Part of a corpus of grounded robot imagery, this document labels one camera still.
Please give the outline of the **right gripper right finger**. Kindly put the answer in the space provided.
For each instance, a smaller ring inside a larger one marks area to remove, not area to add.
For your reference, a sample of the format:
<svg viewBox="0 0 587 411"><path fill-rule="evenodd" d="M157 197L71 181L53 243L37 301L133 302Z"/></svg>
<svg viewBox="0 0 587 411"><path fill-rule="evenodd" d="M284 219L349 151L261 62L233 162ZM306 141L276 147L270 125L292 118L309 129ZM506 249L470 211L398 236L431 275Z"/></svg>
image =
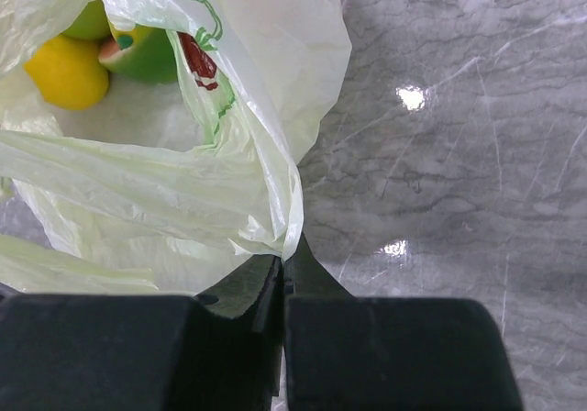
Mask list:
<svg viewBox="0 0 587 411"><path fill-rule="evenodd" d="M284 265L292 410L520 410L489 311L468 298L358 297L301 239Z"/></svg>

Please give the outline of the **green plastic bag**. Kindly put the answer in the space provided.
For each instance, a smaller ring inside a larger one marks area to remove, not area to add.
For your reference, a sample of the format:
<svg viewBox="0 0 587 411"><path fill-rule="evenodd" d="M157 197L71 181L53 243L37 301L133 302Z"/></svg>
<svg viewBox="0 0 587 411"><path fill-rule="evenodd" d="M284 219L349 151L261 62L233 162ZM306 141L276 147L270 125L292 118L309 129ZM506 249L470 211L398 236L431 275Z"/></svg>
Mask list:
<svg viewBox="0 0 587 411"><path fill-rule="evenodd" d="M1 192L49 246L5 235L20 292L195 294L254 254L294 254L298 162L337 102L341 0L101 0L159 28L177 81L115 77L97 106L46 104L25 61L94 0L1 0Z"/></svg>

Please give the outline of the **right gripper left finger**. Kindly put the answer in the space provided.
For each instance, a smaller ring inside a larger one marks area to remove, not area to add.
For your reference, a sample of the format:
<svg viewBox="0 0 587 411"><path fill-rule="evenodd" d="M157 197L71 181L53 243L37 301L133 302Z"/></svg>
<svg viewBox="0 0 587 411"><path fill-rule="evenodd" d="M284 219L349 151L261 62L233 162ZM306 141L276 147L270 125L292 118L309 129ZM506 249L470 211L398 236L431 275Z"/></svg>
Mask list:
<svg viewBox="0 0 587 411"><path fill-rule="evenodd" d="M267 410L282 264L254 256L200 294L3 294L4 410Z"/></svg>

